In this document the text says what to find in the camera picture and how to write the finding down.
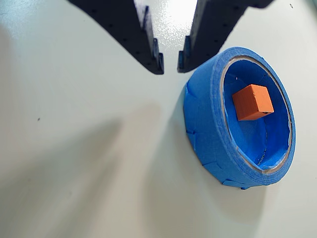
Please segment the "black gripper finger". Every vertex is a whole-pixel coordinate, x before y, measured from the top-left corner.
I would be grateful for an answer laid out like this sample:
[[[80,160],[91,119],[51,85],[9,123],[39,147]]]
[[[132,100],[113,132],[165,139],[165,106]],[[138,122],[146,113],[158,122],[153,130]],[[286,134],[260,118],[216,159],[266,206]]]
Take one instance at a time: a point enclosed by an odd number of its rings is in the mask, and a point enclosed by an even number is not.
[[[71,0],[101,25],[148,71],[164,74],[163,53],[154,37],[150,8],[138,0]]]
[[[179,52],[179,73],[189,72],[215,56],[248,7],[265,8],[271,0],[199,0],[190,35]]]

